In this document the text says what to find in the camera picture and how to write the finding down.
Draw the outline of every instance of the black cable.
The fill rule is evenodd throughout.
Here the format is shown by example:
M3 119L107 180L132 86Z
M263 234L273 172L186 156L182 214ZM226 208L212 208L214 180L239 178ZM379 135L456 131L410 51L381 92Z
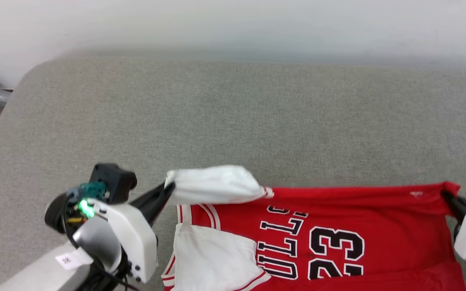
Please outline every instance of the black cable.
M91 291L96 283L102 279L102 274L93 274L89 280L86 280L81 291Z
M76 243L76 241L74 241L73 233L71 232L71 229L68 227L67 222L66 222L66 209L67 209L68 203L70 203L71 198L72 198L72 194L66 196L66 200L64 201L64 204L61 209L61 223L64 228L64 231L66 232L66 236L68 237L68 240L70 240L70 243L73 245L74 248L78 249L80 246L78 245L78 243ZM88 255L96 262L95 258L91 254L88 254ZM94 263L93 266L98 272L100 272L102 275L106 276L107 278L111 279L114 283L125 286L126 291L128 290L127 288L130 288L134 291L139 291L139 289L137 289L133 285L128 284L127 281L123 282L122 280L116 278L114 275L108 273L104 268L100 267L100 265L98 265L97 263Z

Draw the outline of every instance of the green led light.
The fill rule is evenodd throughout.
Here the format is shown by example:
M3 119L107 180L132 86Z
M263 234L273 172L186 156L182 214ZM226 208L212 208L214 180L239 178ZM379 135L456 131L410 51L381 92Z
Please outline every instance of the green led light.
M78 208L80 211L85 214L87 217L94 217L95 211L89 205L87 205L87 200L82 200L78 203Z

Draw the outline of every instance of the label sticker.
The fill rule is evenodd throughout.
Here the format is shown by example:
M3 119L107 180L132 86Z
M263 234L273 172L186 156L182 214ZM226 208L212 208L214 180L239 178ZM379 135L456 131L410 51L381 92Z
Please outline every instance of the label sticker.
M57 262L59 262L59 264L61 264L61 266L66 270L75 269L80 266L93 263L93 258L91 258L81 247L71 253L56 256L55 260L57 260Z

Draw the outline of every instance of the white cloth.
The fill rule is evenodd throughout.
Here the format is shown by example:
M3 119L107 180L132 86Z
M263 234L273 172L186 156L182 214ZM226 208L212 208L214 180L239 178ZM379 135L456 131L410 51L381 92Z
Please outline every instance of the white cloth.
M167 202L168 206L245 203L272 197L272 190L260 186L242 166L168 171L165 185L172 181L176 188Z
M172 291L248 291L270 279L255 262L255 241L229 232L179 223L174 237Z

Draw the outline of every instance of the cable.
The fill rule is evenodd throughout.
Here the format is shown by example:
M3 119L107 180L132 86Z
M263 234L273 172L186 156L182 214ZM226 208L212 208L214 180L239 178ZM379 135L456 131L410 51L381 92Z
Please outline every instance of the cable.
M91 291L93 287L95 286L96 283L98 283L99 280L101 280L102 274L93 274L91 277L89 277L89 280L86 280L84 283L83 288L81 291Z
M78 218L73 218L73 219L68 219L67 223L79 223L82 222L83 218L78 217Z
M70 199L72 197L72 194L69 194L69 195L66 195L66 200L64 201L64 204L62 205L62 209L61 209L61 223L62 223L62 226L64 228L64 232L66 232L66 236L68 237L68 240L70 240L70 243L73 245L73 247L75 247L76 249L78 249L80 246L78 245L78 243L76 243L76 241L74 240L73 238L73 234L71 232L71 229L68 227L67 225L67 220L66 220L66 209L67 209L67 206L68 206L68 203L70 203ZM91 254L88 254L94 261L95 258L91 255ZM98 270L102 275L106 276L107 278L109 278L110 280L112 280L114 283L117 283L117 284L120 284L120 285L123 285L125 286L125 290L127 291L128 288L134 290L134 291L139 291L139 289L137 289L136 287L134 287L133 285L130 285L127 283L127 281L123 282L122 280L116 278L115 276L113 276L112 274L108 273L104 268L100 267L100 265L98 264L93 264L93 266L95 267L96 270Z

